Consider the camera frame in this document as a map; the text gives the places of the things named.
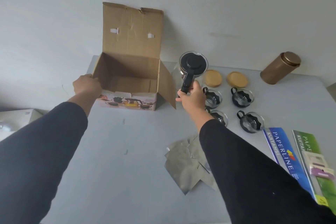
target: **black sleeve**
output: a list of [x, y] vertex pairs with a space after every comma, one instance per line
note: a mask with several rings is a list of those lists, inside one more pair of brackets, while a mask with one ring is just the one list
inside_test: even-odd
[[0, 142], [0, 223], [40, 223], [86, 127], [84, 110], [64, 102]]
[[232, 224], [336, 222], [281, 166], [219, 121], [205, 123], [199, 141]]

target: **hand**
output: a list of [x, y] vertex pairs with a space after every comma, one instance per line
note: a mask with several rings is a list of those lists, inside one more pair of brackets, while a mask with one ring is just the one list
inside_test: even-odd
[[179, 90], [177, 94], [180, 96], [176, 98], [177, 102], [182, 102], [183, 108], [189, 113], [195, 113], [199, 110], [204, 111], [205, 108], [205, 94], [198, 81], [193, 81], [192, 89], [189, 91], [190, 96]]
[[98, 98], [102, 93], [102, 87], [98, 78], [92, 79], [92, 74], [81, 75], [72, 83], [75, 94], [89, 93], [95, 98]]

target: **cardboard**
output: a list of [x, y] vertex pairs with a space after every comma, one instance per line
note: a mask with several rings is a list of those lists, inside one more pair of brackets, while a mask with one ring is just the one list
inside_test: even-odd
[[103, 52], [93, 78], [102, 107], [155, 110], [157, 93], [174, 108], [175, 87], [160, 60], [163, 11], [103, 3]]

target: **green receipt book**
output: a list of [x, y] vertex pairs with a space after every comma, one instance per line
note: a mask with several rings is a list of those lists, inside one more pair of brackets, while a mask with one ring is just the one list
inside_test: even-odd
[[295, 143], [298, 148], [300, 158], [302, 161], [303, 169], [309, 179], [309, 182], [313, 188], [316, 200], [320, 205], [329, 206], [334, 214], [336, 214], [336, 189], [332, 180], [316, 177], [309, 173], [309, 164], [305, 159], [304, 151], [322, 154], [319, 144], [313, 134], [304, 133], [293, 130]]

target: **yellow sticker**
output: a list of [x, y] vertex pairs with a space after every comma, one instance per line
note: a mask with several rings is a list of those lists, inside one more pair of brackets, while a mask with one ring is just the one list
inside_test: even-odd
[[316, 201], [319, 205], [325, 205], [325, 206], [329, 207], [328, 202], [327, 202], [325, 197], [320, 196], [320, 195], [316, 195], [316, 194], [315, 194], [315, 197], [316, 197]]

